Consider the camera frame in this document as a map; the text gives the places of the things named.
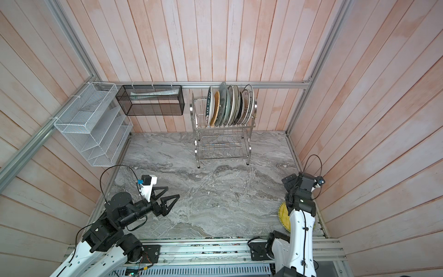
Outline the cream floral plate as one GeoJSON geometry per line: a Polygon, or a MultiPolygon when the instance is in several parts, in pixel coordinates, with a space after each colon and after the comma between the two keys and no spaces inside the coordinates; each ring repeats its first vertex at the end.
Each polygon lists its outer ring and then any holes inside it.
{"type": "Polygon", "coordinates": [[[241,94],[239,92],[239,88],[237,85],[234,86],[234,96],[235,96],[235,109],[234,109],[234,119],[233,119],[233,125],[236,123],[236,118],[239,113],[240,104],[241,104],[241,94]]]}

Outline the grey green plain plate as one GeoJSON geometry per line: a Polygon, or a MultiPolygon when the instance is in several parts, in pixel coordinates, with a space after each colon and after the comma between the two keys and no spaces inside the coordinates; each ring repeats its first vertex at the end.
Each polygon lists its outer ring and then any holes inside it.
{"type": "Polygon", "coordinates": [[[219,87],[219,109],[218,116],[215,122],[215,126],[219,127],[222,125],[222,121],[224,119],[225,109],[226,109],[226,99],[227,99],[227,84],[226,82],[222,82],[219,87]]]}

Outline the stainless steel dish rack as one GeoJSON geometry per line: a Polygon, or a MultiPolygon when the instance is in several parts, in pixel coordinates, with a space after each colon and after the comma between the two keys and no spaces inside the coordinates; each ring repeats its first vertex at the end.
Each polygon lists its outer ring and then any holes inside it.
{"type": "Polygon", "coordinates": [[[249,165],[257,103],[253,105],[251,118],[246,124],[223,127],[205,126],[206,103],[205,97],[192,96],[189,104],[197,167],[200,168],[205,161],[229,159],[244,159],[249,165]]]}

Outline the white plate with lettered rim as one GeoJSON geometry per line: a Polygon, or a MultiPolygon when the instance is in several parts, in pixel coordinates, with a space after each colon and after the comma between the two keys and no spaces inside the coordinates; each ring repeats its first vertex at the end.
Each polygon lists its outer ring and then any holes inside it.
{"type": "Polygon", "coordinates": [[[207,127],[211,126],[211,121],[213,118],[214,113],[214,93],[212,91],[212,87],[209,87],[208,94],[207,94],[207,106],[206,106],[206,120],[207,120],[207,127]]]}

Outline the light green flower plate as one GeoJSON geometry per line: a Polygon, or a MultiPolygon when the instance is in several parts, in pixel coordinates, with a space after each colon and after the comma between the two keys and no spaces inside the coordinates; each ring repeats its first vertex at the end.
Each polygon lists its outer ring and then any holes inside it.
{"type": "Polygon", "coordinates": [[[231,114],[231,109],[232,109],[232,104],[233,104],[233,87],[231,85],[229,85],[227,87],[226,105],[225,105],[224,118],[223,118],[223,125],[224,126],[228,125],[228,122],[230,119],[230,114],[231,114]]]}

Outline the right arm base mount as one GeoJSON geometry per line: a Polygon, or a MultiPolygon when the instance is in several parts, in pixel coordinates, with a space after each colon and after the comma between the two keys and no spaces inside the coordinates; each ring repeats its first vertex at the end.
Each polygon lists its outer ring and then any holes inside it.
{"type": "Polygon", "coordinates": [[[266,242],[252,241],[248,243],[248,247],[250,248],[250,257],[252,261],[259,262],[272,260],[272,257],[268,253],[266,242]]]}

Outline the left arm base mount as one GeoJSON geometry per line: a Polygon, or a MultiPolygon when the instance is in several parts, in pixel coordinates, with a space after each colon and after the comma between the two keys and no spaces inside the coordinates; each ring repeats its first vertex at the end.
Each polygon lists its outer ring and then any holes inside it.
{"type": "Polygon", "coordinates": [[[123,249],[129,263],[155,264],[159,260],[161,245],[144,245],[133,234],[124,235],[117,246],[123,249]]]}

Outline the dark blue oval plate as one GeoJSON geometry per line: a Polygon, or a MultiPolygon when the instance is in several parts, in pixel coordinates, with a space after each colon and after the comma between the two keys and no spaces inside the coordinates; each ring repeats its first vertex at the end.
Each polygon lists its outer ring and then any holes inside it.
{"type": "Polygon", "coordinates": [[[242,113],[243,113],[243,107],[244,107],[244,101],[243,101],[243,92],[239,93],[239,109],[238,109],[238,114],[236,117],[236,124],[240,124],[240,119],[242,117],[242,113]]]}

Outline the white plate with black emblem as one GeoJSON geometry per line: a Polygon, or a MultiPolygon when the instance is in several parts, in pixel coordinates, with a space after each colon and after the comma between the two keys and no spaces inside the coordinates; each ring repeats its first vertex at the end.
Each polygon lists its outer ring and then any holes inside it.
{"type": "Polygon", "coordinates": [[[243,121],[243,124],[247,124],[249,122],[249,120],[252,117],[252,114],[254,112],[254,107],[255,107],[255,94],[254,94],[254,89],[251,86],[251,84],[248,84],[245,87],[245,90],[247,90],[249,93],[249,104],[248,104],[248,109],[247,109],[246,117],[245,117],[245,120],[243,121]]]}

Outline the orange woven plate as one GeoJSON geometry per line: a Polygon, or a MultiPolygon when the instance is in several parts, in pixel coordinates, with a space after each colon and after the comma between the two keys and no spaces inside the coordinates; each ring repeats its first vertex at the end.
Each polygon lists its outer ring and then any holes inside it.
{"type": "Polygon", "coordinates": [[[219,91],[216,91],[213,95],[213,100],[212,100],[213,114],[210,120],[210,126],[215,126],[215,122],[217,120],[219,112],[219,103],[220,103],[220,93],[219,91]]]}

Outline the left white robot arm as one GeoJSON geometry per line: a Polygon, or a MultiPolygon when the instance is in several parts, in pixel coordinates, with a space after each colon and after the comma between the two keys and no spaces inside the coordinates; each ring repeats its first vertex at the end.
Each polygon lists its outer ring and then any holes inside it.
{"type": "Polygon", "coordinates": [[[105,211],[88,226],[70,256],[52,273],[53,277],[106,277],[125,263],[140,265],[142,242],[124,229],[150,212],[167,216],[180,195],[152,194],[153,200],[134,202],[128,192],[119,192],[105,203],[105,211]]]}

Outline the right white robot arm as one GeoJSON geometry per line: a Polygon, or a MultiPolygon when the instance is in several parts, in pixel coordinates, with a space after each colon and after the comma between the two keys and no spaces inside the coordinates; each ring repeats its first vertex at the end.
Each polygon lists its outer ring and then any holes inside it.
{"type": "Polygon", "coordinates": [[[277,277],[315,277],[313,258],[313,229],[316,203],[312,191],[317,178],[300,172],[282,183],[287,190],[285,201],[290,220],[290,235],[274,231],[269,234],[266,253],[275,262],[277,277]]]}

